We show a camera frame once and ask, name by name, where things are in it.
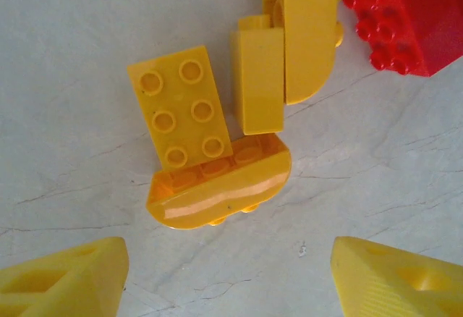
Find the long yellow curved lego brick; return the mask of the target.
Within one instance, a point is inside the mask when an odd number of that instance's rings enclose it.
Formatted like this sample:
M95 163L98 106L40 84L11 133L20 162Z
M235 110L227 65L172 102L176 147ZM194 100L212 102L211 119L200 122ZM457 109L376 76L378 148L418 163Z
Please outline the long yellow curved lego brick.
M334 67L339 0L284 0L285 100L317 93Z

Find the yellow six-stud lego plate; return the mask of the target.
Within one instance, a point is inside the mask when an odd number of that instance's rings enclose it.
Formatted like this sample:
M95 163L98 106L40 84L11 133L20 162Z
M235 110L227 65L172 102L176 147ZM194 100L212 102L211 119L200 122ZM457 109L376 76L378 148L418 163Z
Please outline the yellow six-stud lego plate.
M206 47L131 64L127 73L163 170L233 154Z

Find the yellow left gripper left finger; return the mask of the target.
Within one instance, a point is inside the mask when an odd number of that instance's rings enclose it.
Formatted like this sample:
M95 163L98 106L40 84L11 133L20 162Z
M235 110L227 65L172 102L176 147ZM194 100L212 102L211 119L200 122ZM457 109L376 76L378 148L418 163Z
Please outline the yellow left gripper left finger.
M116 317L128 270L121 237L0 269L0 317Z

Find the yellow rectangular lego brick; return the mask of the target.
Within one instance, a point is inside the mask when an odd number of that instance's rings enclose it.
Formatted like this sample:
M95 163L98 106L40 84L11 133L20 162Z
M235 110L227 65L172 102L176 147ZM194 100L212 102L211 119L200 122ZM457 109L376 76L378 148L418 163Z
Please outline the yellow rectangular lego brick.
M231 34L234 115L245 135L284 127L284 37L281 29Z

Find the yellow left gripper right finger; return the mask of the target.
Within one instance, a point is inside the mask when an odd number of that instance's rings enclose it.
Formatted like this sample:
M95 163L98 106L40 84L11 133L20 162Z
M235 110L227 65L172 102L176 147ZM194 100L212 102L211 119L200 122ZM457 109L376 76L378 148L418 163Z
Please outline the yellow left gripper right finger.
M330 264L344 317L463 317L463 266L357 237Z

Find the red lego brick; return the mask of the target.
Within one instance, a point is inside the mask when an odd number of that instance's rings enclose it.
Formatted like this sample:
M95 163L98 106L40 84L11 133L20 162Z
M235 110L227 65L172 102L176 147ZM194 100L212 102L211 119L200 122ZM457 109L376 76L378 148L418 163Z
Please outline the red lego brick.
M343 0L377 70L430 77L463 56L463 0Z

